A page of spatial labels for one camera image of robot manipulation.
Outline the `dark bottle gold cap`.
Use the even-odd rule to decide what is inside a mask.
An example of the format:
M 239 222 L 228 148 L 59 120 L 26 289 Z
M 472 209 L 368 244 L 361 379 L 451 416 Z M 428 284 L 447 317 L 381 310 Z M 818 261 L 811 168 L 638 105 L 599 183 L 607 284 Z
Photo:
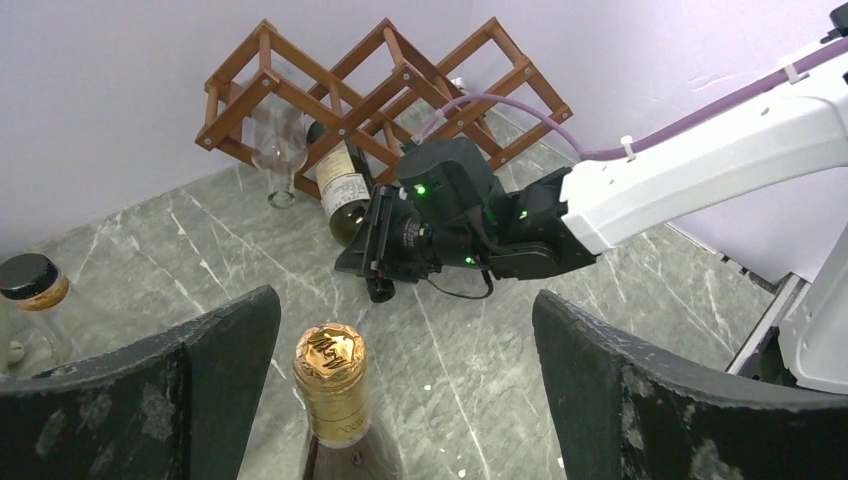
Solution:
M 309 430 L 302 479 L 405 479 L 397 441 L 374 413 L 364 338 L 328 322 L 298 340 L 293 373 Z

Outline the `round clear glass bottle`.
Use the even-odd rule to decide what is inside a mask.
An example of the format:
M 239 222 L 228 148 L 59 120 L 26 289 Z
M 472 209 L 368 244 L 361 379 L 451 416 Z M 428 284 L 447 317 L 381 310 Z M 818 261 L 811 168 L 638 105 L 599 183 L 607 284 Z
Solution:
M 11 313 L 35 327 L 48 346 L 39 371 L 91 357 L 105 350 L 97 330 L 107 314 L 83 296 L 49 257 L 23 253 L 1 263 L 1 298 Z

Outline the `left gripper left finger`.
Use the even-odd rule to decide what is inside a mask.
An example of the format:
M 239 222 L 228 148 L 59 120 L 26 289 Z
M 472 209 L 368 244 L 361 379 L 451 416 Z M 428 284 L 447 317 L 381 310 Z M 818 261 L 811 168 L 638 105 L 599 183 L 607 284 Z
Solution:
M 5 479 L 234 479 L 281 323 L 270 286 L 1 385 Z

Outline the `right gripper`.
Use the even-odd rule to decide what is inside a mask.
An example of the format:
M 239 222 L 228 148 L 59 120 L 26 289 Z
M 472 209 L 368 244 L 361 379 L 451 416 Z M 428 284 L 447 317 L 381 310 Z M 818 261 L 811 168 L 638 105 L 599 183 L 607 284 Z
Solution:
M 444 266 L 485 266 L 506 230 L 510 200 L 478 145 L 436 138 L 409 148 L 395 168 L 398 188 L 377 184 L 369 200 L 333 214 L 344 247 L 335 269 L 416 282 Z

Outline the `green wine bottle black cap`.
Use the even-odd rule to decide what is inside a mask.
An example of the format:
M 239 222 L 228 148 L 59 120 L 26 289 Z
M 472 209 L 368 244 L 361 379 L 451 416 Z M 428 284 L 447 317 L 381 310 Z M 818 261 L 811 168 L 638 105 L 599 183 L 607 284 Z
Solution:
M 347 247 L 365 219 L 374 186 L 365 152 L 344 141 L 316 163 L 314 173 L 331 235 Z

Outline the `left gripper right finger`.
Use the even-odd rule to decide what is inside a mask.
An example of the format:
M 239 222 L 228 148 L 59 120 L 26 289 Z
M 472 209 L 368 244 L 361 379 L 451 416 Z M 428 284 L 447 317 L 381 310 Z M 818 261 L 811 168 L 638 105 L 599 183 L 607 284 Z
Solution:
M 847 399 L 689 361 L 557 294 L 532 325 L 570 479 L 843 479 Z

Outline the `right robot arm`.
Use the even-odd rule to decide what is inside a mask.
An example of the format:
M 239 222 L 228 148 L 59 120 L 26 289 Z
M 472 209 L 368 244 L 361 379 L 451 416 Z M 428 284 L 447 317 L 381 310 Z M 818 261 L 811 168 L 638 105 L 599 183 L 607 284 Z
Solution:
M 847 35 L 639 141 L 506 192 L 476 143 L 421 135 L 375 188 L 338 271 L 377 301 L 446 266 L 537 280 L 592 265 L 659 224 L 847 164 Z

